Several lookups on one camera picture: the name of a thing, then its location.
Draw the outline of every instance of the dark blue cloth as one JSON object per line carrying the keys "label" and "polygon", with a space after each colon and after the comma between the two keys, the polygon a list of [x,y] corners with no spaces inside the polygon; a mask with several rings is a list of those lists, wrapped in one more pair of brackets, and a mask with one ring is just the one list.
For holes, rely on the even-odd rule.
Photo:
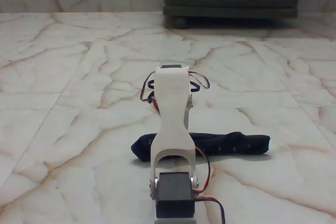
{"label": "dark blue cloth", "polygon": [[[143,162],[151,159],[151,144],[156,134],[147,134],[140,137],[132,146],[132,152]],[[260,155],[268,151],[270,141],[265,135],[244,135],[241,132],[232,132],[227,135],[207,133],[190,133],[195,145],[205,155],[246,154]]]}

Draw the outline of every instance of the orange wire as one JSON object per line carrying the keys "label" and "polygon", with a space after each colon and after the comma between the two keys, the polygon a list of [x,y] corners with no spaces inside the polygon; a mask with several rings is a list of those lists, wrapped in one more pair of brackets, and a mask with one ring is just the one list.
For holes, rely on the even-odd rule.
{"label": "orange wire", "polygon": [[204,152],[202,152],[200,150],[200,148],[196,147],[196,150],[198,150],[202,155],[203,157],[206,159],[207,161],[207,164],[208,164],[208,175],[206,177],[206,181],[204,182],[204,185],[201,189],[193,189],[195,193],[197,194],[201,194],[202,192],[205,191],[205,189],[207,188],[208,184],[209,184],[209,181],[210,181],[210,173],[211,173],[211,165],[210,165],[210,160],[208,159],[208,157],[204,154]]}
{"label": "orange wire", "polygon": [[214,196],[211,195],[204,195],[204,196],[196,196],[196,199],[213,199],[213,200],[217,200]]}

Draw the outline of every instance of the marble floor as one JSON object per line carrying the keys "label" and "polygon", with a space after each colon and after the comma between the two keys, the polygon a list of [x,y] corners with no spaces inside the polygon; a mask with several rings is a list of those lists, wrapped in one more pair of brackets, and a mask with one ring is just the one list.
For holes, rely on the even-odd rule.
{"label": "marble floor", "polygon": [[271,136],[267,155],[211,158],[227,224],[336,223],[336,14],[166,30],[159,13],[91,13],[0,14],[0,224],[153,223],[130,146],[158,130],[139,92],[162,63],[210,79],[190,131]]}

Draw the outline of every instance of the white bracket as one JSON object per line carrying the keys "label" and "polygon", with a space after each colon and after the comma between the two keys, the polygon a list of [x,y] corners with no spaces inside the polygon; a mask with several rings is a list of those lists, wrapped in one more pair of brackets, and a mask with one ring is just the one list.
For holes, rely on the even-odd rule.
{"label": "white bracket", "polygon": [[192,106],[188,67],[157,68],[154,83],[161,127],[151,145],[150,187],[153,200],[156,199],[155,169],[161,159],[167,156],[184,157],[191,166],[191,178],[194,178],[196,163],[195,143],[187,131]]}

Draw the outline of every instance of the cable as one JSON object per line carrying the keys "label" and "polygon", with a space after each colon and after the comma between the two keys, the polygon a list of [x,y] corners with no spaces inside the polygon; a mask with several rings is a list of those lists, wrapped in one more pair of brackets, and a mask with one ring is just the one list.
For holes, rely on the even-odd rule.
{"label": "cable", "polygon": [[[203,89],[209,89],[209,88],[210,88],[210,82],[209,82],[208,78],[206,78],[204,75],[202,75],[202,74],[200,74],[200,73],[198,73],[198,72],[196,72],[196,71],[193,71],[193,70],[188,71],[188,73],[189,73],[190,76],[194,77],[194,79],[198,82],[198,84],[199,84]],[[196,75],[202,77],[202,78],[205,80],[206,85],[204,85],[204,84],[203,84],[203,83],[202,83],[196,76],[194,76],[194,74],[196,74]]]}
{"label": "cable", "polygon": [[148,99],[144,99],[144,98],[143,98],[143,94],[144,94],[144,92],[145,92],[146,83],[147,83],[149,77],[150,77],[152,74],[154,74],[154,73],[155,73],[155,71],[151,72],[151,73],[147,76],[147,78],[145,79],[145,81],[144,81],[144,83],[143,83],[143,85],[142,85],[142,89],[141,89],[141,92],[140,92],[140,100],[143,101],[143,102],[148,101]]}
{"label": "cable", "polygon": [[207,186],[209,185],[209,181],[210,181],[210,174],[211,174],[211,165],[210,165],[210,160],[209,158],[204,154],[204,152],[201,151],[200,148],[196,147],[196,150],[198,150],[203,157],[206,159],[207,163],[208,163],[208,176],[206,177],[206,181],[204,182],[204,185],[201,189],[193,189],[195,193],[197,194],[201,194],[202,192],[205,191],[205,189],[207,188]]}
{"label": "cable", "polygon": [[191,88],[190,91],[191,92],[199,92],[199,90],[201,89],[201,86],[198,85],[197,83],[190,81],[190,85],[194,86],[194,88]]}
{"label": "cable", "polygon": [[158,103],[156,102],[155,97],[153,97],[152,99],[152,106],[155,108],[156,112],[160,114],[159,106],[158,106]]}
{"label": "cable", "polygon": [[218,199],[216,199],[213,196],[197,196],[195,197],[195,202],[200,202],[200,201],[211,201],[211,202],[215,202],[217,204],[219,204],[219,207],[221,208],[221,217],[222,217],[222,224],[225,224],[225,212],[224,212],[224,207],[223,205],[218,201]]}
{"label": "cable", "polygon": [[152,100],[154,99],[155,97],[154,97],[154,91],[152,91],[149,95],[148,95],[148,97],[147,97],[147,101],[148,101],[148,103],[152,103]]}
{"label": "cable", "polygon": [[154,89],[153,84],[154,84],[154,80],[150,80],[150,81],[148,82],[147,87],[150,88],[150,89]]}

